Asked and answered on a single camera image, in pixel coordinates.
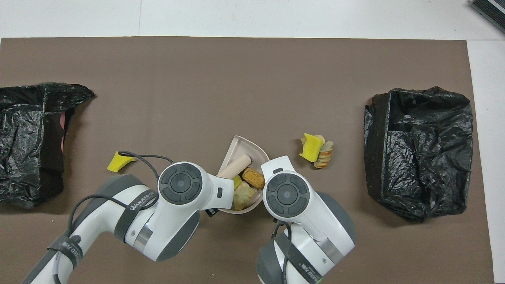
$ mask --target black cable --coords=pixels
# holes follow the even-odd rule
[[[121,201],[119,201],[113,197],[110,197],[110,196],[106,196],[106,195],[102,195],[102,194],[92,194],[92,195],[86,196],[85,198],[83,198],[79,202],[77,202],[77,204],[72,209],[72,212],[70,213],[70,216],[68,218],[67,231],[65,232],[65,236],[67,238],[70,238],[70,235],[73,232],[72,225],[74,222],[75,211],[77,211],[77,208],[79,207],[79,205],[81,205],[83,202],[85,202],[86,200],[91,199],[91,198],[105,198],[105,199],[110,200],[116,204],[121,205],[124,208],[128,207],[128,205],[126,205],[126,204],[122,203]],[[58,268],[56,268],[56,273],[53,274],[53,279],[55,281],[55,284],[61,284],[60,278],[58,277]]]
[[[155,174],[156,176],[156,181],[160,178],[160,175],[158,175],[158,172],[156,171],[156,169],[153,167],[153,165],[151,165],[150,162],[148,162],[146,159],[144,159],[142,157],[142,155],[137,155],[135,153],[132,153],[132,152],[129,152],[129,151],[119,151],[118,152],[119,155],[121,156],[125,156],[125,157],[136,157],[137,159],[139,159],[140,161],[144,162],[150,169],[151,171],[153,171],[153,173]]]
[[[54,274],[54,275],[53,275],[53,279],[55,280],[55,284],[62,284],[62,283],[60,282],[60,279],[58,278],[58,274]]]
[[[155,174],[156,176],[156,180],[160,179],[160,176],[158,175],[158,172],[156,171],[156,169],[153,167],[153,165],[151,165],[150,162],[148,162],[146,159],[144,159],[143,157],[146,157],[146,158],[160,158],[160,159],[164,159],[164,160],[167,160],[169,161],[170,163],[174,163],[174,161],[172,161],[170,158],[167,158],[167,157],[164,157],[164,156],[158,156],[158,155],[138,155],[138,154],[135,154],[135,153],[132,153],[132,152],[129,152],[129,151],[119,151],[118,152],[119,155],[121,156],[126,156],[126,157],[135,157],[135,158],[138,158],[140,161],[144,162],[152,171],[153,173]],[[83,203],[85,202],[86,200],[88,199],[91,199],[91,198],[105,198],[107,200],[110,200],[118,205],[121,205],[122,207],[124,208],[127,208],[128,205],[122,203],[121,201],[113,198],[113,197],[110,197],[110,196],[106,196],[106,195],[101,195],[101,194],[93,194],[93,195],[89,195],[89,196],[86,196],[85,198],[81,199],[75,206],[74,208],[72,209],[72,212],[70,213],[70,216],[69,216],[69,220],[68,220],[68,226],[67,226],[67,231],[66,231],[66,237],[67,238],[70,238],[70,235],[72,234],[73,232],[73,222],[74,222],[74,215],[75,215],[75,212],[77,211],[77,208]],[[150,208],[151,206],[153,206],[156,202],[158,201],[158,196],[155,197],[154,200],[152,200],[148,205],[144,205],[140,210],[145,210],[147,208]],[[58,268],[56,268],[56,273],[53,274],[53,279],[55,281],[55,284],[61,284],[60,282],[60,278],[58,277]]]
[[[172,159],[167,158],[165,156],[159,156],[159,155],[140,155],[140,154],[132,153],[130,151],[119,151],[118,155],[125,156],[125,157],[135,157],[135,158],[138,158],[140,161],[144,162],[153,171],[153,173],[156,176],[156,180],[160,179],[160,176],[158,175],[158,172],[156,171],[156,169],[153,167],[153,165],[150,162],[148,162],[146,159],[144,159],[144,157],[146,157],[146,158],[159,158],[159,159],[167,160],[171,164],[174,163],[174,161],[172,161]],[[148,205],[143,206],[142,209],[140,209],[140,210],[145,210],[147,208],[150,208],[151,206],[153,206],[158,201],[158,198],[159,197],[156,196],[155,199],[151,203],[149,203]]]
[[[272,233],[271,239],[275,238],[280,226],[284,226],[284,225],[286,225],[286,229],[287,229],[287,239],[291,241],[291,226],[287,222],[284,222],[284,221],[277,222],[277,224],[275,225],[274,232]],[[283,263],[283,267],[282,267],[282,283],[283,284],[287,284],[286,269],[287,269],[287,257],[284,256],[284,263]]]
[[[89,196],[86,196],[85,198],[81,199],[75,206],[74,206],[74,209],[72,209],[72,213],[70,213],[70,217],[68,218],[68,226],[67,226],[67,238],[70,238],[70,235],[72,234],[73,230],[72,230],[72,225],[73,225],[73,221],[74,221],[74,214],[75,214],[75,211],[77,211],[77,207],[79,207],[79,205],[81,205],[84,201],[88,200],[88,199],[91,199],[91,198],[105,198],[107,200],[110,200],[118,205],[121,205],[123,206],[124,208],[127,208],[128,205],[122,203],[121,201],[113,198],[113,197],[110,197],[110,196],[107,196],[107,195],[103,195],[103,194],[92,194],[92,195],[89,195]]]

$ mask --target white floor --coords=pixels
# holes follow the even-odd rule
[[[464,39],[496,282],[505,282],[505,34],[466,0],[2,0],[0,38],[240,36]]]

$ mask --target black circular cap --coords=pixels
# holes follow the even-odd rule
[[[277,191],[277,199],[284,205],[293,204],[298,197],[296,188],[290,184],[283,184]]]
[[[184,173],[176,174],[172,177],[170,186],[175,192],[186,192],[191,187],[191,178]]]

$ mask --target sponge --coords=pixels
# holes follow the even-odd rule
[[[233,189],[236,190],[237,187],[242,183],[242,179],[240,178],[240,176],[236,175],[234,178],[233,178]]]
[[[135,162],[136,160],[133,157],[125,157],[119,155],[119,152],[114,154],[109,166],[107,169],[111,172],[118,172],[121,168],[126,166],[129,162]]]
[[[313,135],[304,133],[306,142],[304,143],[304,150],[300,156],[304,157],[310,162],[317,161],[317,156],[319,155],[319,150],[323,145],[323,141]]]

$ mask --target food scrap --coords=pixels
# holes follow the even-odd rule
[[[250,187],[247,182],[243,181],[233,193],[233,209],[236,211],[244,209],[256,191],[258,191],[256,188]]]
[[[265,178],[253,168],[245,168],[242,178],[251,186],[254,186],[259,190],[262,190],[265,187]]]
[[[303,153],[300,154],[300,156],[304,157],[310,162],[313,162],[314,167],[317,169],[322,169],[328,166],[328,163],[331,159],[331,153],[333,151],[332,141],[326,141],[324,137],[319,134],[310,135],[307,133],[304,133],[304,137],[300,138],[300,140],[301,144],[304,147]]]
[[[321,149],[319,150],[319,155],[317,157],[317,161],[314,162],[314,167],[318,169],[326,167],[330,162],[332,151],[333,151],[333,142],[328,141],[324,143]]]

